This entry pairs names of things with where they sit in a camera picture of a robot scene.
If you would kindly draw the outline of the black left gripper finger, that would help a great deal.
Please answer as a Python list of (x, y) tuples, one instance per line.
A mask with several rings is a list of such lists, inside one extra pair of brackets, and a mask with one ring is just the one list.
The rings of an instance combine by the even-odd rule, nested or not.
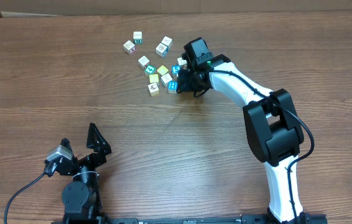
[(90, 123), (89, 125), (86, 147), (104, 156), (111, 154), (111, 146), (101, 135), (95, 123)]
[(67, 138), (63, 138), (60, 143), (60, 152), (63, 156), (72, 156), (73, 150), (71, 143)]

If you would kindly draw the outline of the blue number five block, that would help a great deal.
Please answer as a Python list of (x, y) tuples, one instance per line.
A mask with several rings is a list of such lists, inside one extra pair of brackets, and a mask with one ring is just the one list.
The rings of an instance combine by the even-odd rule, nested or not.
[(177, 77), (178, 76), (178, 72), (180, 71), (181, 67), (179, 65), (174, 65), (172, 67), (172, 75), (174, 77)]

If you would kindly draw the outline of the yellow block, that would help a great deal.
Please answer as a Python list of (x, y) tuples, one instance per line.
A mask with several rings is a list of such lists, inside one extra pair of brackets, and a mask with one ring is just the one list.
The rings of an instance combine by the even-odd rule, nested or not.
[(156, 73), (149, 75), (149, 82), (150, 83), (158, 83), (159, 82), (159, 75)]
[(161, 65), (158, 69), (157, 69), (157, 73), (160, 74), (161, 76), (164, 76), (168, 73), (169, 69), (166, 68), (164, 65)]

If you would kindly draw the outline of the white acorn picture block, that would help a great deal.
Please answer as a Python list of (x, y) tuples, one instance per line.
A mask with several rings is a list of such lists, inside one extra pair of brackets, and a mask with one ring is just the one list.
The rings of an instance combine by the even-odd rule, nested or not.
[(150, 96), (155, 96), (159, 94), (159, 86), (157, 83), (150, 83), (148, 85), (148, 90), (149, 90)]

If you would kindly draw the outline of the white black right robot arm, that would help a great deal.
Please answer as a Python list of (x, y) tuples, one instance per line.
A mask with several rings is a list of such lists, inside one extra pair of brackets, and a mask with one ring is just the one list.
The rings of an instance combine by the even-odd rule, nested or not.
[(300, 223), (303, 207), (295, 171), (304, 124), (289, 92), (255, 83), (225, 55), (214, 56), (201, 37), (184, 46), (182, 59), (187, 67), (178, 73), (177, 92), (192, 92), (198, 98), (213, 89), (242, 109), (249, 148), (265, 165), (269, 217), (274, 223)]

